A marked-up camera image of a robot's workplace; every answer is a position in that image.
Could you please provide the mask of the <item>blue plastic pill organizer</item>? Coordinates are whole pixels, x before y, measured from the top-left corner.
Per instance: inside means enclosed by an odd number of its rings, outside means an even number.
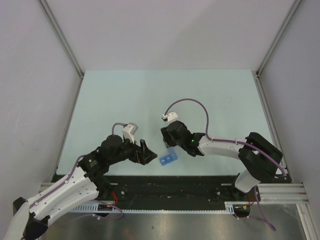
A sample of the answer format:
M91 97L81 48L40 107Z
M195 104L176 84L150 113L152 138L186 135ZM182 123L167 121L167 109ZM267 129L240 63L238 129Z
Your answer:
M178 155L173 147L167 149L167 154L159 158L159 162L162 166L171 164L178 159Z

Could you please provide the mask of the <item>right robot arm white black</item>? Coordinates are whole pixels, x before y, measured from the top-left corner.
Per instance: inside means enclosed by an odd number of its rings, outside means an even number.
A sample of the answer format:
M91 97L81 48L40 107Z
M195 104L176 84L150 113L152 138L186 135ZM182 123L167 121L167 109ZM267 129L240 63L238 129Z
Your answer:
M258 184L270 184L278 170L286 175L280 166L283 153L257 132L250 132L243 139L209 138L206 133L190 132L179 120L162 127L160 132L166 147L180 147L192 157L215 155L241 161L245 170L238 173L230 188L237 201L243 201Z

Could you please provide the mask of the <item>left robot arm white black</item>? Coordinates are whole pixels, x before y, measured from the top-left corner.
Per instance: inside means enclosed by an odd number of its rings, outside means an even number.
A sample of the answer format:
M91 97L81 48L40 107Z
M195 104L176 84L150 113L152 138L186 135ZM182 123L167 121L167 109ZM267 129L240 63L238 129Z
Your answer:
M157 158L147 147L119 135L109 135L92 152L81 155L71 171L41 193L13 202L13 219L6 240L36 240L58 218L73 208L91 200L105 200L112 186L105 174L111 165L130 160L146 165Z

